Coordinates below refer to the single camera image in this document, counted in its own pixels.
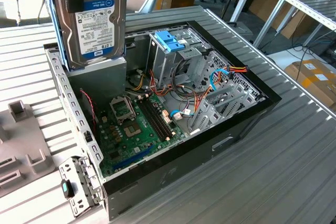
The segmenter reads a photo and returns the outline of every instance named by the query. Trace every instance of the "metal shelf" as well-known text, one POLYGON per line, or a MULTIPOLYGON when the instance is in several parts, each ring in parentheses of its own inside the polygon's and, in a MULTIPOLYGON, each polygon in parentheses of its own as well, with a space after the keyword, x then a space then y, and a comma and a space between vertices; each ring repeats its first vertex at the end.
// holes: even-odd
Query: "metal shelf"
POLYGON ((260 45, 265 34, 267 33, 285 2, 291 4, 292 8, 281 22, 277 31, 280 31, 283 25, 287 23, 296 8, 309 15, 320 24, 328 27, 330 30, 336 29, 336 0, 279 0, 268 20, 265 22, 264 27, 261 29, 258 37, 253 43, 256 48, 260 45))

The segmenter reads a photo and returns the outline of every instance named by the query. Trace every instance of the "metal table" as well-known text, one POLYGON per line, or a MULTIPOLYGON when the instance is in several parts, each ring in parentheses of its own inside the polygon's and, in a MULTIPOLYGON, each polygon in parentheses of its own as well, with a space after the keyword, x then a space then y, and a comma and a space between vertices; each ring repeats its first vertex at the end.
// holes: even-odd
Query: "metal table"
POLYGON ((326 26, 330 30, 336 30, 336 0, 279 0, 268 20, 265 22, 264 27, 261 29, 258 37, 253 43, 256 48, 260 45, 265 34, 269 30, 285 2, 291 4, 292 7, 277 28, 277 31, 281 31, 283 26, 286 25, 296 9, 299 9, 319 22, 317 28, 303 43, 304 46, 312 40, 312 38, 322 26, 326 26))
MULTIPOLYGON (((335 115, 201 7, 127 16, 127 30, 196 20, 282 96, 241 142, 113 223, 329 223, 336 213, 335 115)), ((0 30, 0 107, 32 105, 56 165, 78 155, 43 44, 51 24, 0 30)), ((107 223, 98 206, 74 220, 58 172, 0 199, 0 223, 107 223)))

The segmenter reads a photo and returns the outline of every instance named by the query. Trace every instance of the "hard drive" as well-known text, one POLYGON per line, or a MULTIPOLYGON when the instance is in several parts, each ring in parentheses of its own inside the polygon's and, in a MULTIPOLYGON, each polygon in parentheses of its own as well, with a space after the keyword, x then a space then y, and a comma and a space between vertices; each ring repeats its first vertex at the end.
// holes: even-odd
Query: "hard drive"
POLYGON ((69 69, 123 56, 126 0, 83 0, 80 12, 69 12, 66 0, 51 1, 62 31, 62 58, 69 69))

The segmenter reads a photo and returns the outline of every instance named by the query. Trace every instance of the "ram slot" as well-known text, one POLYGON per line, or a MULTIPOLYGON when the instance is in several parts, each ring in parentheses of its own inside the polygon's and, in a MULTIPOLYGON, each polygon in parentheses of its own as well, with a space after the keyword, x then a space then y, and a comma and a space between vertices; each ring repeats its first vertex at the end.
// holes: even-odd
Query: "ram slot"
POLYGON ((139 108, 146 116, 161 141, 165 141, 167 137, 172 137, 170 129, 166 126, 163 119, 157 114, 153 104, 149 100, 143 100, 138 103, 139 108))

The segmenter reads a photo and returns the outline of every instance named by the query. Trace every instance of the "table leg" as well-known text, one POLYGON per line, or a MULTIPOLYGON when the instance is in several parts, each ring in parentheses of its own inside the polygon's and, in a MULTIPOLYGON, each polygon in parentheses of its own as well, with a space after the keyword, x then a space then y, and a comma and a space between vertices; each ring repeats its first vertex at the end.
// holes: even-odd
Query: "table leg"
POLYGON ((258 48, 258 46, 260 45, 261 41, 263 40, 265 34, 267 33, 268 29, 270 28, 270 26, 272 25, 273 21, 277 17, 279 11, 283 7, 284 3, 285 3, 285 0, 279 0, 279 2, 277 3, 277 5, 273 9, 271 15, 269 16, 268 20, 265 22, 265 24, 264 24, 263 28, 261 29, 260 33, 258 34, 258 37, 254 41, 254 43, 253 43, 254 47, 258 48))
POLYGON ((236 22, 247 0, 239 0, 230 22, 236 22))
POLYGON ((287 24, 287 22, 289 21, 289 19, 292 17, 292 15, 293 15, 295 9, 296 9, 296 8, 295 8, 294 6, 292 6, 292 7, 289 9, 288 13, 286 14, 286 16, 284 17, 284 19, 282 20, 282 22, 281 22, 280 25, 278 26, 277 31, 280 31, 280 30, 287 24))
POLYGON ((312 40, 312 38, 316 35, 316 33, 321 29, 322 26, 323 25, 321 23, 319 23, 319 25, 315 28, 315 30, 309 35, 309 37, 303 43, 304 47, 312 40))

